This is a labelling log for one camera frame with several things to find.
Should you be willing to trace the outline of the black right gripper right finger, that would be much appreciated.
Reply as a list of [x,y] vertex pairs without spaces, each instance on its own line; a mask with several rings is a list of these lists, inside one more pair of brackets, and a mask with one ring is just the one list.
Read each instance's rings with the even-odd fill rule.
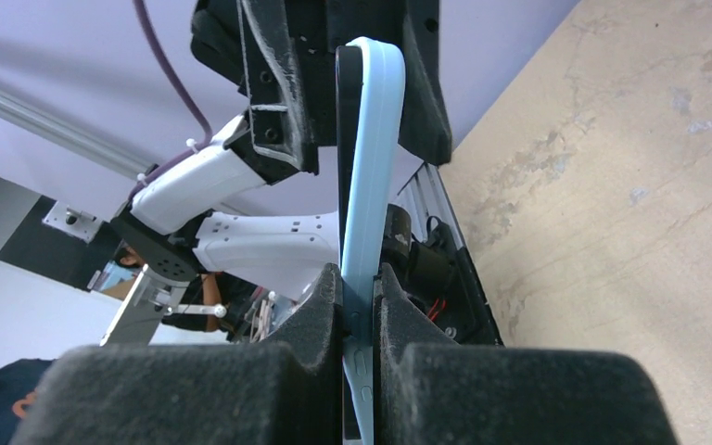
[[673,444],[655,385],[614,352],[460,345],[375,279],[379,444]]

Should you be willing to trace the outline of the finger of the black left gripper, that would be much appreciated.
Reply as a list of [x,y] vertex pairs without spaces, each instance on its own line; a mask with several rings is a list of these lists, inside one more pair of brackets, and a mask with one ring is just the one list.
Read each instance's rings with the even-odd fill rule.
[[452,131],[439,76],[440,2],[401,3],[400,49],[406,87],[400,145],[422,161],[440,166],[451,161]]
[[256,161],[266,184],[298,172],[318,172],[302,71],[284,1],[238,1],[248,120]]

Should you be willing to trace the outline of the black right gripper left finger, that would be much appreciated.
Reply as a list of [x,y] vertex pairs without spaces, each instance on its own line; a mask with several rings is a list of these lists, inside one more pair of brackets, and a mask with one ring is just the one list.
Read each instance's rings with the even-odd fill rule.
[[339,444],[336,265],[300,308],[248,344],[71,350],[47,371],[16,444]]

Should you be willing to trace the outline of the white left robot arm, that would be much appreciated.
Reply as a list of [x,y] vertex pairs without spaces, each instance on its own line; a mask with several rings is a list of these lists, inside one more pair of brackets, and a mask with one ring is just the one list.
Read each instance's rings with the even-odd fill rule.
[[[361,286],[379,263],[400,149],[451,159],[439,82],[436,1],[200,1],[196,60],[234,83],[247,108],[141,177],[113,226],[171,283],[225,271],[290,297],[327,263]],[[229,197],[318,173],[337,149],[339,208],[242,216]]]

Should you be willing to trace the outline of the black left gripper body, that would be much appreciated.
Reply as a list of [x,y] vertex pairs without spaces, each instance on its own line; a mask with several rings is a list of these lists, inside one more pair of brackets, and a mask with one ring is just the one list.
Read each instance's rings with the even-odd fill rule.
[[[199,1],[192,18],[191,50],[203,65],[247,95],[238,1]],[[401,50],[402,1],[284,1],[289,32],[302,71],[313,142],[337,140],[336,49],[368,37]]]

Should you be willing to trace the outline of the light blue phone case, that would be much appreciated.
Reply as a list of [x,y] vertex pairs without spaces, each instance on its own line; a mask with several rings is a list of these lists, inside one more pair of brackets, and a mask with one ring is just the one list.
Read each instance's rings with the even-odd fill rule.
[[362,443],[372,444],[374,278],[379,269],[406,74],[402,52],[394,44],[362,36],[346,47],[362,59],[362,90],[340,262],[348,330],[343,366]]

